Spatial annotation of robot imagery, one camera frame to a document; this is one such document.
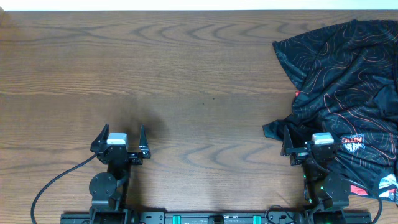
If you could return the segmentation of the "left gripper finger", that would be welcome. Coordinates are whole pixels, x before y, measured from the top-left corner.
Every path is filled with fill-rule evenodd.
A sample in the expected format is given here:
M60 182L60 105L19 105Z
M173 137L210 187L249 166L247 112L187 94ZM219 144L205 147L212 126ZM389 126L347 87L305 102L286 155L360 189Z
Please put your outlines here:
M144 125L141 125L141 128L140 128L139 148L140 149L149 149Z
M101 149L103 145L106 144L106 141L109 136L109 124L105 124L102 131L97 135L95 140L91 143L91 149Z

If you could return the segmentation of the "black orange-patterned jersey shirt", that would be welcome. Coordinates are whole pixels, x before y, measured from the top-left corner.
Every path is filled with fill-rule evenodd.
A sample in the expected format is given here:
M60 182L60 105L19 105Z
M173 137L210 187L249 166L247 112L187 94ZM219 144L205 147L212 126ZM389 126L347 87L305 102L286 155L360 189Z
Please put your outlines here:
M345 22L274 42L296 87L291 114L263 127L295 146L329 132L338 155L328 168L397 201L397 22Z

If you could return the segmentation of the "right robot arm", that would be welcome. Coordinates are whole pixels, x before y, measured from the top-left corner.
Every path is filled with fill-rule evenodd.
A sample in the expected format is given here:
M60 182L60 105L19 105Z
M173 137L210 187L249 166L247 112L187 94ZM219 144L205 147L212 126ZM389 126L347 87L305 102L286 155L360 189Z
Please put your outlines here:
M313 134L311 141L298 147L285 127L280 154L290 157L292 166L303 169L304 197L309 204L302 212L290 216L292 222L346 223L343 209L349 205L350 184L328 168L338 154L331 134Z

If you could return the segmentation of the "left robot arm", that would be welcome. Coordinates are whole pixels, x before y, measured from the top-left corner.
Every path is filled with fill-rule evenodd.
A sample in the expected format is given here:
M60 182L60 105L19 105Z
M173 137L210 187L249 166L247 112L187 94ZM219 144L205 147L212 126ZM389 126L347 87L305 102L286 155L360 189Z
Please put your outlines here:
M89 184L92 196L90 223L139 223L139 215L127 208L126 199L131 177L131 167L143 164L151 158L145 126L141 126L139 151L129 151L125 133L110 133L106 124L91 143L90 151L108 166L106 172L96 174Z

